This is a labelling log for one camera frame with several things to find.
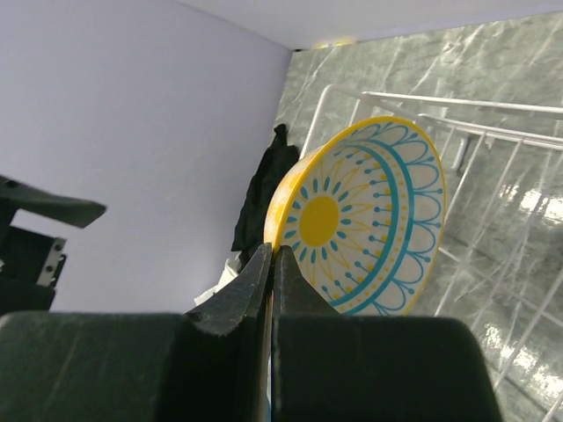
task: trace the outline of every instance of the dish rack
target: dish rack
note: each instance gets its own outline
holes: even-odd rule
[[[506,420],[563,420],[563,252],[553,255],[547,242],[563,229],[563,138],[501,127],[512,120],[543,130],[549,122],[556,134],[563,107],[333,84],[318,101],[302,156],[318,140],[335,94],[355,99],[349,125],[379,109],[427,130],[440,153],[448,185],[444,238],[411,313],[456,317],[471,327]]]

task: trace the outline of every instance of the patterned bowl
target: patterned bowl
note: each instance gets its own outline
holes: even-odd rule
[[[301,159],[275,191],[265,242],[291,246],[340,313],[399,315],[424,287],[442,238],[445,181],[426,134],[376,117]]]

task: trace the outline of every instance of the gray marble surface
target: gray marble surface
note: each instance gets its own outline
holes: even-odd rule
[[[277,115],[278,123],[289,124],[292,143],[303,145],[319,96],[334,83],[359,91],[563,106],[563,13],[295,53]],[[347,126],[354,103],[351,98],[331,98],[311,148]],[[555,120],[483,113],[468,107],[407,108],[563,137],[563,125]],[[440,150],[445,135],[433,139]],[[556,168],[560,152],[522,145],[500,191],[494,194],[515,146],[488,142],[477,152],[470,170],[465,162],[461,171],[448,172],[450,200],[467,174],[451,207],[442,247],[457,257],[468,257],[469,265],[460,266],[441,253],[412,309],[417,315],[434,314],[454,280],[442,314],[471,326],[501,278],[500,290],[474,327],[493,381],[534,318],[536,311],[529,304],[542,303],[563,269],[563,165]],[[456,149],[453,142],[443,159],[445,167],[452,164]],[[553,175],[550,194],[526,228],[542,188]],[[478,232],[491,198],[491,212]],[[521,236],[525,241],[516,248]],[[475,248],[470,251],[472,243]],[[507,421],[541,421],[563,394],[563,287],[546,312],[552,319],[539,318],[497,391]],[[563,420],[563,407],[553,420]]]

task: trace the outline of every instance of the black fabric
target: black fabric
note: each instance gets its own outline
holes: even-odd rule
[[[230,248],[241,252],[242,268],[264,241],[264,221],[275,188],[299,159],[299,149],[288,146],[286,125],[279,125],[274,131],[274,141],[264,153],[246,191],[245,204],[240,210],[235,239]]]

